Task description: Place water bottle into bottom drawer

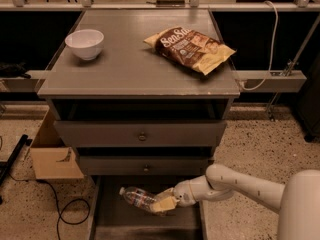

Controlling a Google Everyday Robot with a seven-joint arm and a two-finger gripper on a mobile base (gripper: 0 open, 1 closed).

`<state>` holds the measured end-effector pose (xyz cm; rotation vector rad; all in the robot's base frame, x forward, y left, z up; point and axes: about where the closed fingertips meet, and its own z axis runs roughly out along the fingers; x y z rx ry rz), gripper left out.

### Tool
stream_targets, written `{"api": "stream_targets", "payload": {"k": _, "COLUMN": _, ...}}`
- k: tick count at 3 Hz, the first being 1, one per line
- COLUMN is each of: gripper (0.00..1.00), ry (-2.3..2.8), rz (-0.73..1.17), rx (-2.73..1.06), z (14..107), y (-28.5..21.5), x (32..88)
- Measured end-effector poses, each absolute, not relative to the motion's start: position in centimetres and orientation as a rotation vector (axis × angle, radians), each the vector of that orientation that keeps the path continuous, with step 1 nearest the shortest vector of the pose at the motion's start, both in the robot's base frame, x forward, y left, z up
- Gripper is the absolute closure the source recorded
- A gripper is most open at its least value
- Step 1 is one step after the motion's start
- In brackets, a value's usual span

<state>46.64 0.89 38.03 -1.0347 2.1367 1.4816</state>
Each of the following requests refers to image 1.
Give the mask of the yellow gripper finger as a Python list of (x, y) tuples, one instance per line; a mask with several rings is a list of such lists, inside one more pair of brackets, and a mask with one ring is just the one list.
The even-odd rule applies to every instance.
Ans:
[(163, 199), (163, 198), (171, 197), (171, 196), (173, 196), (173, 192), (174, 192), (174, 188), (173, 187), (168, 188), (168, 189), (158, 193), (156, 195), (156, 198), (157, 199)]
[(154, 213), (162, 213), (176, 208), (178, 200), (173, 196), (155, 198), (155, 202), (150, 205), (150, 209)]

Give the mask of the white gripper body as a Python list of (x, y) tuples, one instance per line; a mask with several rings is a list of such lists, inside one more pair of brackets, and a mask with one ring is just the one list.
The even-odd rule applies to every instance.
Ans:
[(189, 207), (196, 203), (189, 180), (178, 183), (173, 189), (173, 195), (180, 207)]

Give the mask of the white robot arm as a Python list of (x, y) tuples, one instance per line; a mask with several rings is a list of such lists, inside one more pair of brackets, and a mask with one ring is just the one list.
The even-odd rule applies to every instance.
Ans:
[(237, 191), (279, 215), (278, 240), (320, 240), (320, 171), (304, 170), (283, 185), (213, 164), (203, 176), (156, 195), (155, 213), (218, 201)]

